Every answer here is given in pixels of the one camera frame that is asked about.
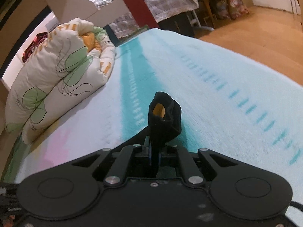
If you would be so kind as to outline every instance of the bed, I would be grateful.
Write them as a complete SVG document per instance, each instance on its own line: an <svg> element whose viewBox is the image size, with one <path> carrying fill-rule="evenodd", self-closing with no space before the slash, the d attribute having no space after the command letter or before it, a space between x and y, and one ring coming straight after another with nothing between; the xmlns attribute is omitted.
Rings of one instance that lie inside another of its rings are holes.
<svg viewBox="0 0 303 227"><path fill-rule="evenodd" d="M100 8L111 0L91 0ZM144 0L156 22L159 23L180 13L194 11L199 7L198 0ZM118 38L123 38L139 29L131 13L115 19L109 26Z"/></svg>
<svg viewBox="0 0 303 227"><path fill-rule="evenodd" d="M303 88L249 58L201 40L150 29L117 48L107 84L52 124L33 144L17 140L3 177L25 177L101 148L147 126L155 92L182 108L173 144L206 147L275 172L303 199ZM302 216L288 210L296 223Z"/></svg>

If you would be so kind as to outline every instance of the colorful bag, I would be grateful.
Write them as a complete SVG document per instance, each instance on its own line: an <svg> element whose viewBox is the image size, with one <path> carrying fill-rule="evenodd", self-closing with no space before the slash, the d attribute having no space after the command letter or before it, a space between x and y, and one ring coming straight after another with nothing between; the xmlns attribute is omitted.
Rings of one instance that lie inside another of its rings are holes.
<svg viewBox="0 0 303 227"><path fill-rule="evenodd" d="M230 0L230 6L230 14L233 19L249 14L247 7L243 4L242 0Z"/></svg>

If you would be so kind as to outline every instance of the green leaf pattern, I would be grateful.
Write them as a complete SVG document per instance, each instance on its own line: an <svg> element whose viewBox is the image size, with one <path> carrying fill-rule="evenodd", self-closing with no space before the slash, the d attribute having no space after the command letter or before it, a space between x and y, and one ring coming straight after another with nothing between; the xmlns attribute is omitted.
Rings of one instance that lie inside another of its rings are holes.
<svg viewBox="0 0 303 227"><path fill-rule="evenodd" d="M80 48L71 53L65 60L65 70L70 72L83 62L87 54L87 47Z"/></svg>
<svg viewBox="0 0 303 227"><path fill-rule="evenodd" d="M5 130L10 133L14 130L20 130L24 124L15 124L15 123L8 123L5 127Z"/></svg>
<svg viewBox="0 0 303 227"><path fill-rule="evenodd" d="M92 62L93 56L89 55L85 57L84 62L64 78L63 81L65 85L75 86L80 81Z"/></svg>
<svg viewBox="0 0 303 227"><path fill-rule="evenodd" d="M45 97L46 93L35 86L24 93L22 104L27 109L35 109Z"/></svg>
<svg viewBox="0 0 303 227"><path fill-rule="evenodd" d="M41 104L38 106L38 108L31 115L32 123L33 124L40 123L43 120L46 113L47 112L45 110L44 101L42 101Z"/></svg>
<svg viewBox="0 0 303 227"><path fill-rule="evenodd" d="M93 33L95 35L95 39L97 39L99 42L102 41L104 37L108 37L106 30L97 26L94 26Z"/></svg>

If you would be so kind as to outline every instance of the wooden floor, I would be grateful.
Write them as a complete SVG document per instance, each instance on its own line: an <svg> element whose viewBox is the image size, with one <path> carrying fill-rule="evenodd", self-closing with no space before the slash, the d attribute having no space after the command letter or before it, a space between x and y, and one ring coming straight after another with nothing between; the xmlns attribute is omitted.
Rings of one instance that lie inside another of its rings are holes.
<svg viewBox="0 0 303 227"><path fill-rule="evenodd" d="M274 9L251 7L234 21L218 21L219 28L196 37L245 55L303 85L303 32L300 17Z"/></svg>

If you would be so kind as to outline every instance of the red book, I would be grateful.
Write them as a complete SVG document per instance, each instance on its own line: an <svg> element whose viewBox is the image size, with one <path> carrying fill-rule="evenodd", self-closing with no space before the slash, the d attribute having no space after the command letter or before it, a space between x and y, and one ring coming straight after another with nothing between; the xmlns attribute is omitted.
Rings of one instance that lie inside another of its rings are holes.
<svg viewBox="0 0 303 227"><path fill-rule="evenodd" d="M144 0L123 0L139 27L159 28Z"/></svg>

